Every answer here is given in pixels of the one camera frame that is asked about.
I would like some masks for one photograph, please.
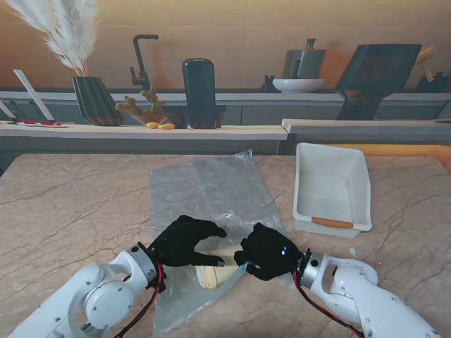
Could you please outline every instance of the faucet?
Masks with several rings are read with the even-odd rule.
[[[139,39],[158,39],[158,35],[151,34],[138,34],[133,38],[133,44],[135,45],[136,58],[138,59],[138,66],[140,67],[140,77],[136,77],[135,69],[130,67],[132,73],[132,84],[135,86],[141,86],[143,90],[150,90],[149,77],[147,76],[144,64],[142,62],[140,46],[138,44]]]

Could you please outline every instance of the dark ribbed vase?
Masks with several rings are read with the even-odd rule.
[[[116,103],[100,77],[75,76],[73,87],[80,113],[87,122],[104,127],[124,123],[124,116],[114,108]]]

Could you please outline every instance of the white baking tray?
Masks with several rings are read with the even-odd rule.
[[[370,207],[371,185],[360,150],[297,145],[296,229],[354,238],[371,229]]]

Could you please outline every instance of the plastic sheet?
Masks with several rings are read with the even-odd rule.
[[[211,237],[201,241],[196,246],[199,252],[240,242],[257,222],[285,234],[252,151],[153,169],[150,192],[153,238],[179,215],[212,220],[226,230],[226,238]],[[227,294],[245,270],[238,269],[216,289],[203,289],[199,285],[194,266],[165,267],[165,272],[168,289],[156,301],[154,337],[163,337],[165,332]]]

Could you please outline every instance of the black glove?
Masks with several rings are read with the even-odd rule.
[[[195,252],[194,247],[203,239],[211,236],[224,238],[226,231],[210,220],[195,220],[186,215],[172,222],[150,244],[156,258],[167,266],[210,265],[224,266],[224,260],[218,256],[208,256]]]
[[[241,247],[243,251],[235,252],[235,262],[238,265],[249,262],[247,272],[260,280],[294,272],[302,258],[293,242],[261,223],[254,225],[254,231],[241,241]]]

